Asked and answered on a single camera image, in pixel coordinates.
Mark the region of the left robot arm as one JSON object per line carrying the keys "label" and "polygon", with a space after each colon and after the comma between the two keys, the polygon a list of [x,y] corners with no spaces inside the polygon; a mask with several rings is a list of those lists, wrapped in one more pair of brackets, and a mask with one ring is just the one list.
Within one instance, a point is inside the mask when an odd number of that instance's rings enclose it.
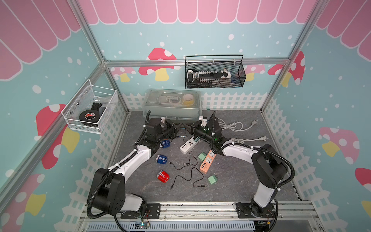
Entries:
{"label": "left robot arm", "polygon": [[126,194],[126,182],[146,161],[154,156],[164,139],[175,139],[182,123],[146,115],[143,131],[133,145],[133,151],[109,168],[99,168],[93,177],[87,199],[87,216],[97,219],[105,215],[116,217],[121,211],[131,211],[142,217],[147,212],[146,200],[136,194]]}

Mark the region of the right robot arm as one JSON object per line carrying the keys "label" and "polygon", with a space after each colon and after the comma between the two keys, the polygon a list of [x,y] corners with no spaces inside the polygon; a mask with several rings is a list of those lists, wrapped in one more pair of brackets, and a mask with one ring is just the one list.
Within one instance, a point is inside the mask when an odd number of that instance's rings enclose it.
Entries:
{"label": "right robot arm", "polygon": [[293,165],[278,155],[272,146],[248,146],[224,137],[215,112],[208,119],[202,117],[190,125],[186,124],[185,128],[195,138],[206,141],[214,154],[234,157],[254,166],[260,183],[249,208],[256,218],[268,212],[277,192],[295,176]]}

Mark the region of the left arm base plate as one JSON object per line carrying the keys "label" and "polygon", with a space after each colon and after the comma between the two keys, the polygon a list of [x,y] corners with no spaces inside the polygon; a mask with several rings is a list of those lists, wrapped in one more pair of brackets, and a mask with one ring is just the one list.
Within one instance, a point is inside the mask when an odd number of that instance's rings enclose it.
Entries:
{"label": "left arm base plate", "polygon": [[139,211],[125,211],[121,219],[159,219],[161,204],[145,204]]}

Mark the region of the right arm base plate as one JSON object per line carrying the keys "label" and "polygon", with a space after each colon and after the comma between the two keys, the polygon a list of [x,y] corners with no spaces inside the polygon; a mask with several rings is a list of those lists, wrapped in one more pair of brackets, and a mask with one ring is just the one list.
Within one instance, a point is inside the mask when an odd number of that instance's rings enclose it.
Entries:
{"label": "right arm base plate", "polygon": [[266,207],[260,207],[256,203],[241,203],[235,204],[238,218],[274,218],[276,209],[274,203],[269,203]]}

